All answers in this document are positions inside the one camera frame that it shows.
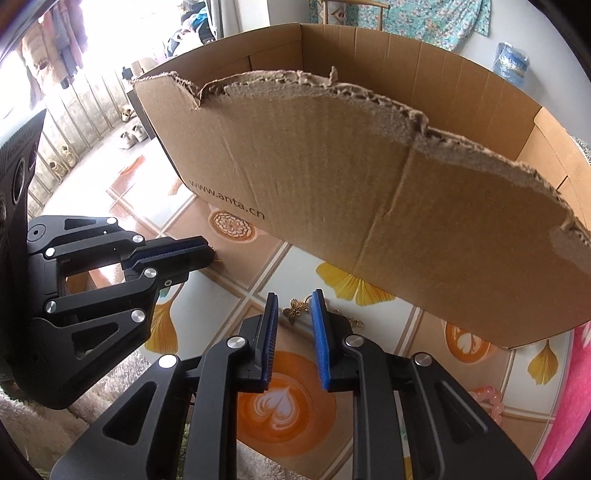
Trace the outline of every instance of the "silver screw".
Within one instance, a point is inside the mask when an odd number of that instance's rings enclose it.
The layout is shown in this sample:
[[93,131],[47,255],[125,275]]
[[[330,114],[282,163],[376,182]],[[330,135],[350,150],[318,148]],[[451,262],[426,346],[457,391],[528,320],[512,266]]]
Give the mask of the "silver screw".
[[176,355],[163,355],[158,359],[158,365],[160,365],[162,368],[174,367],[176,364]]
[[146,314],[143,310],[134,310],[133,312],[131,312],[131,319],[135,323],[142,323],[146,319]]
[[357,348],[363,345],[363,337],[361,335],[349,335],[345,339],[345,343],[349,346]]
[[428,367],[433,362],[433,357],[428,353],[420,352],[414,356],[414,362],[420,367]]
[[57,303],[55,301],[50,300],[45,304],[45,311],[47,313],[53,313],[56,310],[57,310]]
[[230,348],[242,348],[246,345],[246,340],[242,337],[231,337],[227,343]]
[[156,269],[152,267],[148,267],[144,270],[144,275],[148,278],[154,278],[156,276]]

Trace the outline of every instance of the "wooden chair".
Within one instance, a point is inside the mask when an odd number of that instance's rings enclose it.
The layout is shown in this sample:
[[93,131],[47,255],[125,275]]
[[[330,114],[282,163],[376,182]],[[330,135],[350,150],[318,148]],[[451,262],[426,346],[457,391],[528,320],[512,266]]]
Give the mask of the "wooden chair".
[[[329,22],[329,3],[328,0],[319,0],[320,2],[324,3],[324,19],[323,23],[328,24]],[[384,8],[386,10],[390,10],[390,5],[377,2],[375,0],[335,0],[339,1],[342,4],[349,4],[349,5],[369,5],[370,7],[378,7],[378,30],[382,30],[382,17],[384,16]]]

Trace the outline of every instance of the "brown cardboard box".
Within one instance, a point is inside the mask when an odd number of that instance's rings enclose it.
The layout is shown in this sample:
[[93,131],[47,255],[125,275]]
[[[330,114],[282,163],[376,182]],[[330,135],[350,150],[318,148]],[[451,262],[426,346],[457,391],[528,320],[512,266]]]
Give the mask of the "brown cardboard box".
[[288,24],[134,88],[207,202],[499,346],[589,319],[591,168],[547,110],[469,60]]

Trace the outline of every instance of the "teal floral fabric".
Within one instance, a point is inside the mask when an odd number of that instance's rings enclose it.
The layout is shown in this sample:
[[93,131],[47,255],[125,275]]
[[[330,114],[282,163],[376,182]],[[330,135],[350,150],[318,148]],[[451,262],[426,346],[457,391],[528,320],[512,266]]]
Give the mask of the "teal floral fabric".
[[[491,0],[382,0],[384,31],[416,38],[445,50],[455,50],[476,31],[488,35]],[[318,22],[317,0],[310,0],[310,22]],[[377,7],[347,5],[346,24],[376,29]]]

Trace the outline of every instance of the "fluffy rug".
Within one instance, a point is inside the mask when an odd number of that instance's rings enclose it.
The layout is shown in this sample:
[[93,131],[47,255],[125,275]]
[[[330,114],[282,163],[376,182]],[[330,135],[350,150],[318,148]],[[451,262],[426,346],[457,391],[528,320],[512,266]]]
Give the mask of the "fluffy rug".
[[[18,388],[0,389],[0,419],[6,430],[43,477],[76,439],[150,366],[135,351],[96,383],[67,410],[49,410],[29,401]],[[188,429],[183,437],[181,465]],[[262,456],[242,442],[236,448],[239,480],[306,480]]]

